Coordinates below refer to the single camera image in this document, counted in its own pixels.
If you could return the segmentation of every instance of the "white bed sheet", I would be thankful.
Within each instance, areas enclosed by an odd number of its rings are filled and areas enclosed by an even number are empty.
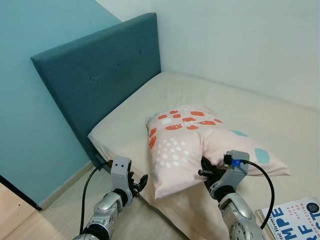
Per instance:
[[[272,177],[275,204],[315,196],[320,199],[319,112],[253,92],[182,74],[162,72],[148,81],[95,127],[89,138],[105,159],[132,159],[138,179],[150,178],[141,196],[191,240],[229,239],[228,230],[203,183],[154,200],[145,119],[183,104],[213,109],[225,124],[260,141],[290,168],[292,176]],[[247,176],[237,192],[252,210],[269,206],[264,177]]]

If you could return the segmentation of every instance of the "book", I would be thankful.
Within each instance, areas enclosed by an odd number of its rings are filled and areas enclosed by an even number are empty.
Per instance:
[[[265,230],[273,240],[320,240],[320,202],[305,197],[276,205],[272,209]],[[255,212],[263,222],[269,208]]]

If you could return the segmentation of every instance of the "upholstered headboard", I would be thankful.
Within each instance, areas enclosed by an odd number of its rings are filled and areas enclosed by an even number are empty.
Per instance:
[[[31,60],[97,166],[102,158],[87,138],[91,129],[161,72],[157,16],[138,16],[42,52]]]

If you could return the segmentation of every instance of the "black cable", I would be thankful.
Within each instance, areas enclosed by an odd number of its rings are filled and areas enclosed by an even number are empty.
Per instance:
[[[108,164],[107,162],[104,162],[104,163],[100,164],[99,166],[97,166],[90,173],[90,176],[88,177],[88,179],[85,182],[84,189],[83,189],[83,194],[82,194],[81,222],[80,222],[80,232],[79,232],[79,234],[82,234],[82,231],[84,230],[86,191],[87,191],[87,187],[88,187],[89,181],[90,181],[90,179],[92,178],[92,176],[95,174],[95,172],[97,170],[100,170],[104,165],[107,165],[107,164]]]
[[[247,160],[240,160],[242,163],[244,164],[250,164],[254,167],[256,167],[257,169],[259,169],[263,175],[266,177],[266,179],[268,180],[268,183],[270,185],[270,190],[271,190],[271,202],[270,202],[270,206],[269,206],[269,210],[268,210],[268,213],[266,214],[265,216],[265,219],[263,221],[263,223],[261,224],[260,228],[261,229],[264,229],[264,227],[266,226],[269,218],[270,218],[270,215],[271,215],[271,212],[272,212],[272,209],[274,208],[274,203],[275,203],[275,189],[274,189],[274,186],[271,182],[271,179],[270,177],[268,176],[268,174],[265,172],[265,170],[263,170],[262,167],[260,167],[259,165],[255,164],[254,162],[251,162],[251,161],[247,161]]]

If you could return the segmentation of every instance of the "baseboard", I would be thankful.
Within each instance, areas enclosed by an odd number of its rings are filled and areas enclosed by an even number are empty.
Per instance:
[[[74,184],[83,174],[88,172],[92,167],[93,163],[89,161],[83,168],[77,171],[73,176],[71,176],[64,184],[62,184],[57,190],[55,190],[51,195],[49,195],[44,201],[42,201],[39,206],[42,210],[49,207],[57,198],[59,198],[72,184]]]

